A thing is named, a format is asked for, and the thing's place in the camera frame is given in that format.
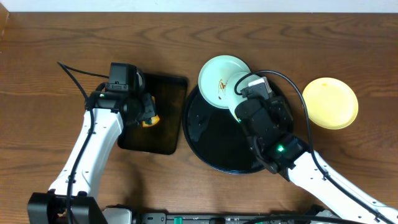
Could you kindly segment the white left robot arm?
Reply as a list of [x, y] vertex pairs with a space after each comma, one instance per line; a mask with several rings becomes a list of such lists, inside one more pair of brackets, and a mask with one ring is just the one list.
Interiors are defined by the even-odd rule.
[[133, 223], [132, 209], [100, 209], [97, 198], [109, 154], [128, 123], [158, 121], [155, 98], [94, 91], [86, 99], [79, 137], [64, 168], [46, 193], [33, 193], [27, 204], [30, 223]]

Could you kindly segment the yellow plate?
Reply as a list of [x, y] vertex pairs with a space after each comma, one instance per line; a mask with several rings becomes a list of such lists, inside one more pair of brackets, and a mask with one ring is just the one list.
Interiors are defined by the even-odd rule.
[[343, 129], [354, 122], [359, 104], [354, 91], [343, 81], [323, 77], [311, 81], [302, 93], [308, 117], [326, 129]]

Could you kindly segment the mint plate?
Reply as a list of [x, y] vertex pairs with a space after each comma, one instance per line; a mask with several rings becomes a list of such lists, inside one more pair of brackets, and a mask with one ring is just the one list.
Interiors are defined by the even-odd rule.
[[[247, 72], [239, 72], [234, 74], [232, 77], [230, 77], [227, 81], [227, 85], [226, 85], [226, 102], [227, 102], [227, 106], [228, 109], [230, 111], [230, 113], [232, 114], [233, 118], [238, 121], [237, 116], [235, 115], [235, 109], [236, 107], [242, 103], [243, 101], [246, 101], [247, 98], [243, 98], [241, 95], [237, 95], [235, 94], [234, 88], [235, 85], [237, 84], [237, 82], [240, 80], [240, 78], [242, 78], [243, 76], [245, 76], [247, 74]], [[243, 88], [246, 88], [249, 86], [249, 83], [256, 81], [260, 79], [260, 77], [258, 75], [251, 75], [247, 78], [245, 78], [243, 81], [241, 81], [237, 87], [238, 91], [241, 91]]]
[[211, 105], [228, 109], [226, 85], [239, 72], [249, 73], [249, 67], [239, 58], [230, 55], [213, 57], [201, 68], [198, 87], [202, 97]]

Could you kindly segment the green and yellow sponge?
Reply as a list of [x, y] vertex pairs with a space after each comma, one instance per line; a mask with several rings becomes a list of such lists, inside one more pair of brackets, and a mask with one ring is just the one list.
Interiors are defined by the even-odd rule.
[[149, 95], [144, 99], [144, 114], [142, 115], [142, 126], [144, 128], [148, 128], [151, 126], [155, 126], [159, 121], [159, 115], [157, 114], [156, 105], [155, 105], [155, 97]]

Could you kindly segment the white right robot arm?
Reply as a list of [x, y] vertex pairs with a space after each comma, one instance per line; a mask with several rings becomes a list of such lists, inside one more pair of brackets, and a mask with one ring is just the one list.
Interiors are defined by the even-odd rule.
[[287, 109], [278, 98], [251, 98], [235, 114], [256, 159], [311, 193], [343, 221], [397, 223], [397, 209], [377, 201], [327, 164], [311, 144], [286, 130]]

